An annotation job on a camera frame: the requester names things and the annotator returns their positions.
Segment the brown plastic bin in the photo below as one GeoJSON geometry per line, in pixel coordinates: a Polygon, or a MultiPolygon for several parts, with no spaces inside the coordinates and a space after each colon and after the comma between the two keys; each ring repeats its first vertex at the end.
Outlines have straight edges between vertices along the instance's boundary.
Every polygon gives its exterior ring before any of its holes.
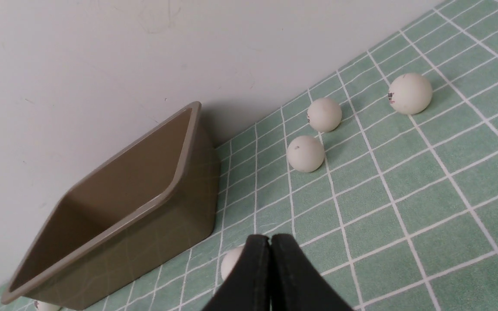
{"type": "Polygon", "coordinates": [[[2,295],[81,310],[211,234],[220,162],[193,102],[74,185],[2,295]]]}

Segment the white ping pong ball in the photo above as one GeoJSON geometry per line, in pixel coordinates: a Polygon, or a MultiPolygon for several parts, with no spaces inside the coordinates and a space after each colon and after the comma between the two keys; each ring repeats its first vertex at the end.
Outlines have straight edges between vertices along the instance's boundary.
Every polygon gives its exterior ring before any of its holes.
{"type": "Polygon", "coordinates": [[[324,162],[325,156],[324,146],[313,136],[299,136],[287,147],[287,161],[302,173],[316,171],[324,162]]]}
{"type": "Polygon", "coordinates": [[[391,83],[387,98],[400,114],[417,114],[431,101],[431,83],[419,73],[405,73],[391,83]]]}
{"type": "Polygon", "coordinates": [[[342,121],[342,108],[330,98],[319,98],[310,104],[306,119],[318,132],[330,132],[342,121]]]}

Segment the white grout line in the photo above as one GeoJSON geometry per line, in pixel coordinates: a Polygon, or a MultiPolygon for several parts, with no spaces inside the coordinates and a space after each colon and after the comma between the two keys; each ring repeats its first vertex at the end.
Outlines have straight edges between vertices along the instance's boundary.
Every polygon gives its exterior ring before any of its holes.
{"type": "MultiPolygon", "coordinates": [[[[230,140],[230,157],[232,156],[232,140],[230,140]]],[[[227,182],[230,182],[230,171],[231,171],[232,162],[230,161],[230,165],[228,167],[228,177],[227,182]]],[[[216,272],[215,272],[215,285],[213,289],[213,294],[216,293],[216,288],[218,287],[218,272],[220,268],[220,254],[222,252],[223,238],[224,238],[224,219],[226,218],[226,206],[228,202],[228,188],[226,189],[226,198],[224,199],[224,208],[222,211],[222,224],[220,227],[220,246],[218,248],[218,259],[216,260],[216,272]]]]}
{"type": "MultiPolygon", "coordinates": [[[[343,83],[343,81],[341,79],[341,76],[339,75],[339,72],[336,71],[336,73],[338,75],[338,79],[339,79],[340,83],[342,83],[342,87],[343,87],[343,90],[344,90],[345,94],[348,95],[347,94],[347,90],[345,89],[345,85],[344,85],[344,83],[343,83]]],[[[320,139],[320,143],[322,145],[324,145],[324,140],[322,139],[322,134],[320,132],[318,132],[318,138],[320,139]]],[[[347,234],[345,232],[345,226],[343,225],[343,218],[342,218],[342,213],[341,213],[340,208],[339,208],[339,203],[338,203],[338,200],[336,198],[335,188],[334,188],[334,181],[332,179],[332,171],[330,171],[330,166],[329,166],[329,163],[328,163],[328,157],[327,156],[324,157],[324,165],[326,166],[326,173],[328,174],[328,181],[330,183],[330,191],[332,192],[332,199],[334,201],[335,211],[336,211],[336,213],[338,215],[338,221],[339,221],[339,226],[340,226],[338,229],[341,229],[341,231],[342,231],[343,244],[345,246],[345,252],[347,254],[347,258],[348,258],[349,261],[352,261],[351,250],[349,250],[349,244],[348,244],[347,234]]],[[[351,264],[351,275],[352,275],[353,282],[354,282],[354,285],[355,285],[355,288],[356,288],[356,294],[357,294],[357,297],[358,297],[358,303],[362,304],[362,293],[360,291],[360,286],[358,285],[358,279],[356,277],[356,271],[354,270],[354,265],[353,264],[351,264]]]]}
{"type": "Polygon", "coordinates": [[[186,262],[186,264],[185,264],[184,281],[182,282],[182,291],[180,292],[180,309],[178,309],[178,311],[181,311],[182,303],[184,302],[185,280],[186,280],[186,278],[188,278],[189,261],[192,259],[192,252],[193,252],[193,248],[190,248],[188,262],[186,262]]]}
{"type": "MultiPolygon", "coordinates": [[[[453,26],[457,27],[457,29],[459,29],[460,31],[462,31],[464,33],[464,29],[460,28],[458,25],[454,24],[453,22],[450,22],[453,24],[453,26]]],[[[419,49],[413,44],[411,43],[411,41],[409,40],[408,37],[406,37],[405,34],[403,34],[401,32],[401,35],[411,44],[413,45],[413,47],[416,49],[417,52],[420,53],[419,49]]],[[[472,40],[476,40],[476,38],[474,38],[473,36],[469,35],[469,34],[466,34],[468,35],[472,40]]],[[[476,40],[476,42],[480,45],[482,45],[482,47],[485,47],[487,48],[483,43],[480,43],[479,41],[476,40]]],[[[490,52],[492,52],[493,55],[495,55],[496,57],[498,57],[498,54],[495,54],[493,51],[490,50],[490,52]]],[[[437,71],[437,73],[445,80],[445,82],[447,82],[452,88],[453,90],[455,90],[455,92],[457,92],[457,94],[459,94],[459,96],[472,108],[474,109],[474,111],[476,112],[476,114],[480,117],[480,119],[482,119],[482,121],[490,127],[490,129],[498,136],[498,130],[491,124],[491,122],[489,122],[489,120],[476,108],[476,106],[472,105],[472,103],[470,103],[470,101],[460,92],[460,90],[458,90],[448,79],[447,77],[445,77],[445,75],[443,75],[443,73],[441,71],[439,71],[439,69],[437,67],[435,67],[430,59],[428,59],[425,55],[422,54],[422,57],[425,59],[425,61],[427,61],[428,63],[430,63],[430,65],[432,67],[434,67],[434,69],[437,71]]],[[[445,167],[445,165],[443,165],[443,162],[441,161],[441,159],[439,158],[439,156],[437,155],[437,153],[435,152],[435,150],[431,147],[431,145],[429,144],[427,138],[424,136],[423,132],[421,132],[421,130],[419,130],[419,133],[421,134],[423,140],[426,142],[426,144],[428,145],[429,148],[431,148],[431,153],[433,154],[433,156],[435,157],[435,160],[439,163],[439,165],[441,166],[441,169],[443,169],[444,173],[446,176],[449,177],[449,180],[451,181],[451,184],[453,185],[453,187],[455,188],[456,192],[458,193],[458,195],[460,196],[460,198],[462,199],[462,201],[464,202],[464,205],[466,206],[466,208],[470,211],[470,214],[472,215],[472,217],[474,218],[474,220],[476,221],[476,223],[478,224],[478,227],[482,230],[482,232],[484,233],[484,235],[486,236],[486,238],[488,239],[489,243],[491,244],[492,248],[495,250],[495,252],[497,253],[498,255],[498,246],[496,244],[496,242],[494,241],[494,239],[492,238],[492,236],[489,234],[487,228],[485,227],[485,225],[482,223],[482,221],[480,220],[480,217],[478,216],[478,214],[476,214],[476,212],[472,209],[472,206],[470,205],[470,203],[468,202],[468,199],[466,199],[466,197],[464,196],[464,194],[462,193],[460,187],[457,185],[457,183],[455,182],[455,180],[453,179],[453,177],[449,174],[449,171],[448,169],[445,167]]]]}
{"type": "MultiPolygon", "coordinates": [[[[385,83],[387,83],[387,85],[389,86],[390,83],[387,80],[387,77],[385,77],[382,70],[380,69],[380,66],[376,63],[376,61],[374,60],[374,58],[372,57],[372,55],[369,52],[368,52],[368,55],[370,56],[370,59],[372,60],[372,62],[376,66],[376,68],[378,69],[378,71],[381,74],[381,76],[383,77],[383,79],[385,80],[385,83]]],[[[360,124],[358,117],[356,120],[358,122],[358,126],[362,130],[362,125],[360,124]]],[[[365,138],[366,145],[368,146],[368,150],[370,151],[370,155],[372,156],[372,161],[374,162],[374,165],[376,166],[376,170],[378,171],[378,174],[380,175],[380,179],[382,181],[383,187],[385,188],[385,190],[387,192],[387,196],[389,197],[389,200],[391,201],[391,205],[393,205],[393,210],[395,211],[395,215],[397,216],[397,220],[399,220],[399,224],[401,225],[401,229],[403,229],[403,234],[405,235],[405,238],[407,239],[407,242],[409,243],[409,247],[411,249],[412,255],[414,256],[416,264],[418,266],[418,269],[420,270],[420,274],[421,274],[422,278],[425,279],[427,277],[427,274],[425,273],[424,266],[421,263],[421,260],[418,256],[416,249],[415,249],[414,243],[409,238],[409,231],[407,230],[407,226],[403,222],[403,218],[401,217],[401,214],[399,213],[399,209],[397,208],[397,203],[395,203],[395,199],[393,198],[393,194],[391,193],[389,186],[387,185],[387,181],[385,180],[385,177],[383,176],[383,173],[380,169],[380,165],[378,164],[378,161],[376,160],[376,157],[374,156],[374,153],[372,151],[372,147],[370,146],[370,142],[368,142],[368,138],[364,134],[364,131],[362,132],[362,135],[365,138]]],[[[435,309],[437,311],[440,311],[441,307],[439,306],[439,302],[437,301],[437,297],[435,297],[435,293],[433,292],[433,288],[431,287],[431,284],[429,283],[429,281],[425,281],[425,286],[428,289],[429,296],[431,298],[431,301],[433,302],[433,305],[435,306],[435,309]]]]}
{"type": "MultiPolygon", "coordinates": [[[[255,126],[255,136],[257,135],[257,127],[255,126]]],[[[253,211],[253,233],[257,234],[257,181],[259,180],[259,176],[257,175],[257,171],[259,170],[259,162],[257,161],[257,150],[258,150],[259,142],[255,143],[255,206],[253,211]]]]}
{"type": "MultiPolygon", "coordinates": [[[[283,116],[283,109],[280,110],[282,115],[282,124],[284,130],[284,145],[285,145],[285,153],[287,154],[287,135],[285,134],[285,118],[283,116]]],[[[291,187],[291,174],[289,173],[289,161],[287,159],[287,155],[285,156],[285,164],[287,166],[287,182],[289,186],[289,204],[291,205],[291,231],[293,236],[295,237],[295,216],[294,216],[294,208],[293,208],[293,188],[291,187]]]]}

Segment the wall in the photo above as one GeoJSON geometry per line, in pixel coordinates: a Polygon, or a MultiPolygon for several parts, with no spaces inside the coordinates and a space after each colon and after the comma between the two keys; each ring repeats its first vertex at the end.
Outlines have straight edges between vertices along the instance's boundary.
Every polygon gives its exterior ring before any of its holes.
{"type": "Polygon", "coordinates": [[[436,2],[0,0],[0,284],[68,187],[185,104],[224,142],[436,2]]]}

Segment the ping pong ball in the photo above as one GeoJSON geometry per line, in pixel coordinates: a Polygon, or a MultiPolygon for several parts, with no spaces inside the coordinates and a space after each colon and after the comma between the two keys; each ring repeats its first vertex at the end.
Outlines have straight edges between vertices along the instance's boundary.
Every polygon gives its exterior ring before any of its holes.
{"type": "Polygon", "coordinates": [[[313,136],[299,136],[287,147],[287,161],[297,171],[316,171],[324,162],[324,147],[313,136]]]}
{"type": "Polygon", "coordinates": [[[433,90],[428,79],[418,73],[406,73],[391,83],[387,98],[400,114],[417,114],[431,101],[433,90]]]}
{"type": "Polygon", "coordinates": [[[319,98],[310,104],[306,119],[318,132],[330,132],[342,121],[342,108],[330,98],[319,98]]]}
{"type": "Polygon", "coordinates": [[[241,256],[241,252],[243,252],[243,246],[239,246],[239,248],[234,248],[227,252],[222,260],[222,264],[220,266],[220,276],[223,280],[225,280],[232,272],[235,267],[239,257],[241,256]]]}

